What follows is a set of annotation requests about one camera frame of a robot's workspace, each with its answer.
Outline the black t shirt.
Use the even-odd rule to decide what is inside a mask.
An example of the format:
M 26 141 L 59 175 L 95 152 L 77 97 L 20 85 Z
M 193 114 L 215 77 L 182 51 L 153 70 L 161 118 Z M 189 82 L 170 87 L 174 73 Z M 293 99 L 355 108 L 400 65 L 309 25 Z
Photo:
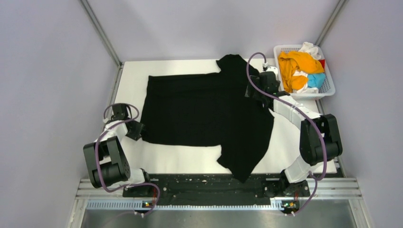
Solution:
M 266 154 L 274 116 L 245 95 L 259 71 L 239 55 L 216 61 L 217 73 L 149 76 L 141 123 L 148 143 L 220 146 L 219 165 L 245 182 Z

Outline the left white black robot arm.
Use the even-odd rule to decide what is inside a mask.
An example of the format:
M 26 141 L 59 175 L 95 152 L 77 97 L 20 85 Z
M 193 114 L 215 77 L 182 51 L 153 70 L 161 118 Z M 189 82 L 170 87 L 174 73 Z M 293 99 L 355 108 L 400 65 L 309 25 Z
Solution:
M 148 173 L 143 168 L 130 168 L 122 147 L 125 138 L 142 138 L 145 125 L 137 121 L 139 115 L 138 108 L 127 103 L 111 104 L 104 110 L 100 136 L 83 147 L 89 179 L 96 189 L 114 192 L 134 187 L 140 196 L 152 192 Z

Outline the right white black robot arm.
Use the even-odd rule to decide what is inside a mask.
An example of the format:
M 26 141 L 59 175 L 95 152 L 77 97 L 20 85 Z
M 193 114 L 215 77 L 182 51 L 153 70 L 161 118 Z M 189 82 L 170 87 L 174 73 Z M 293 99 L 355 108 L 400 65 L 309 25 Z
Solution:
M 336 117 L 332 114 L 321 115 L 296 101 L 289 93 L 279 91 L 280 82 L 272 71 L 258 75 L 247 74 L 246 97 L 254 98 L 264 108 L 283 116 L 300 131 L 299 153 L 295 161 L 280 173 L 273 193 L 291 196 L 303 190 L 306 179 L 318 165 L 338 157 L 343 152 Z

